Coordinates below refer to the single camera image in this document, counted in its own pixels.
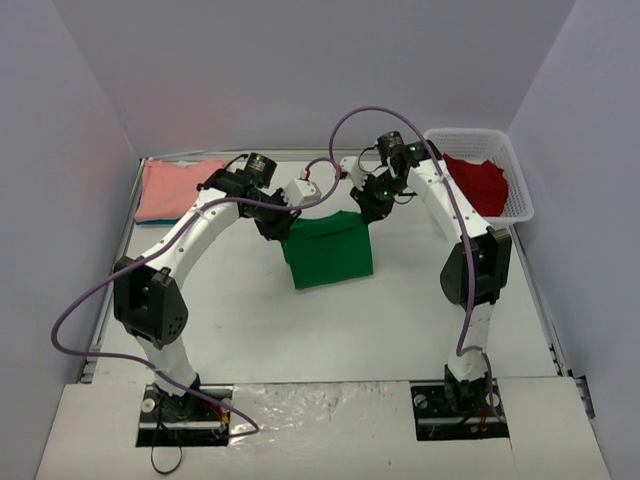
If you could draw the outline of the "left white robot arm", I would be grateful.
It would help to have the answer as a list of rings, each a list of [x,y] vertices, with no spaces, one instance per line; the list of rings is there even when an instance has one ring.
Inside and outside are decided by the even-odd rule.
[[[114,282],[114,317],[154,365],[154,386],[166,395],[165,406],[179,418],[195,415],[202,396],[182,339],[189,317],[182,296],[187,276],[237,220],[252,219],[263,237],[282,241],[296,218],[288,209],[321,196],[307,177],[267,193],[276,167],[268,157],[251,153],[242,168],[206,173],[196,182],[196,197],[187,202],[184,216],[143,252],[148,262]]]

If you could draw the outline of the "green t shirt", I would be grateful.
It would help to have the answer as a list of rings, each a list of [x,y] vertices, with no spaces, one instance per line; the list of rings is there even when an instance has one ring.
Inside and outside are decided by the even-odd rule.
[[[296,290],[374,273],[368,225],[357,212],[341,210],[322,218],[298,218],[281,248]]]

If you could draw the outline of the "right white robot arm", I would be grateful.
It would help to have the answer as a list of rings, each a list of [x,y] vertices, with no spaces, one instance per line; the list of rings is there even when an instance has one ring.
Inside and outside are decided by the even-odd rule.
[[[450,410],[465,413],[487,394],[492,380],[486,350],[491,316],[508,279],[511,235],[477,213],[432,141],[407,144],[392,131],[379,137],[373,148],[381,173],[365,170],[356,156],[339,163],[352,182],[350,195],[363,221],[387,218],[397,198],[410,192],[427,207],[450,247],[439,282],[446,299],[460,308],[462,319],[445,364],[443,398]]]

